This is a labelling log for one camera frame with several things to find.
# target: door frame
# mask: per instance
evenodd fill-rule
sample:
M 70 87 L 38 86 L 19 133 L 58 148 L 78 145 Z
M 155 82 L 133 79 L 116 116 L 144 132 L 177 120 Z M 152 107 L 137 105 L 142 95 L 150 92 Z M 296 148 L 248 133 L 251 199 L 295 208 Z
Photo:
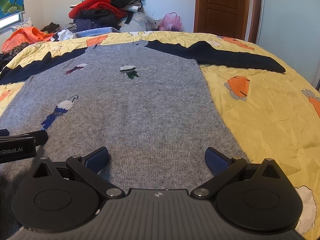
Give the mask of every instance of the door frame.
M 241 34 L 241 39 L 244 40 L 248 15 L 249 15 L 249 1 L 246 0 L 245 5 L 245 13 L 244 13 L 244 22 L 243 22 L 243 29 Z M 256 42 L 257 35 L 258 35 L 258 28 L 260 23 L 260 13 L 261 13 L 261 1 L 262 0 L 253 0 L 253 9 L 252 9 L 252 19 L 250 25 L 250 33 L 249 33 L 249 42 Z M 195 4 L 195 21 L 194 21 L 194 32 L 198 32 L 199 30 L 199 17 L 200 17 L 200 0 L 196 0 Z

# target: pink plastic bag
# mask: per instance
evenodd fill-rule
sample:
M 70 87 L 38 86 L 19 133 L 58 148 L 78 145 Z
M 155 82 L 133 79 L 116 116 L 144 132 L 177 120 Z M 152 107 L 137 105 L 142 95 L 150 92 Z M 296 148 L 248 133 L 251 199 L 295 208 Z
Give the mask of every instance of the pink plastic bag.
M 180 16 L 176 13 L 168 13 L 160 22 L 159 31 L 178 32 L 181 30 L 181 27 Z

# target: pillow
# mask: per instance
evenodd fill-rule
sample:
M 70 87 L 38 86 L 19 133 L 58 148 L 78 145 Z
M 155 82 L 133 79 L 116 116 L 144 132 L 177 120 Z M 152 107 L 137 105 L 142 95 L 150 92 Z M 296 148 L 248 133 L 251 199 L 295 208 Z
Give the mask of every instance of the pillow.
M 34 25 L 31 21 L 31 19 L 29 18 L 29 19 L 25 20 L 23 23 L 19 23 L 18 25 L 11 27 L 11 30 L 12 30 L 12 32 L 15 32 L 18 29 L 25 28 L 25 27 L 33 27 L 33 26 Z

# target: brown door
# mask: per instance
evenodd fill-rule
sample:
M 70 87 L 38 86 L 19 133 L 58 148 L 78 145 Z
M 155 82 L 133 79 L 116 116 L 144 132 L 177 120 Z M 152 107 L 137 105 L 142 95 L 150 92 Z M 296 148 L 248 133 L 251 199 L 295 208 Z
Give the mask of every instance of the brown door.
M 249 0 L 196 0 L 195 32 L 244 39 Z

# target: bed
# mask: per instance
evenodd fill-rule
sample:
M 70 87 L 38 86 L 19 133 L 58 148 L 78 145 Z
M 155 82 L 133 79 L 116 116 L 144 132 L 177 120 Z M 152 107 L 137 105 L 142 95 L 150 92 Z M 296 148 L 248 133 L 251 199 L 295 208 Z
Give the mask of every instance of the bed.
M 247 159 L 252 163 L 261 163 L 266 157 L 276 160 L 303 200 L 297 232 L 306 239 L 318 238 L 320 215 L 316 212 L 316 205 L 320 202 L 320 94 L 285 62 L 259 46 L 204 33 L 110 33 L 95 38 L 31 45 L 18 54 L 7 68 L 28 67 L 32 62 L 43 60 L 48 52 L 55 57 L 97 44 L 155 40 L 184 47 L 206 41 L 217 50 L 271 57 L 285 68 L 285 73 L 276 73 L 200 65 L 211 100 Z M 17 95 L 23 98 L 19 94 L 23 86 L 24 82 L 0 86 L 0 114 L 6 113 L 6 108 Z

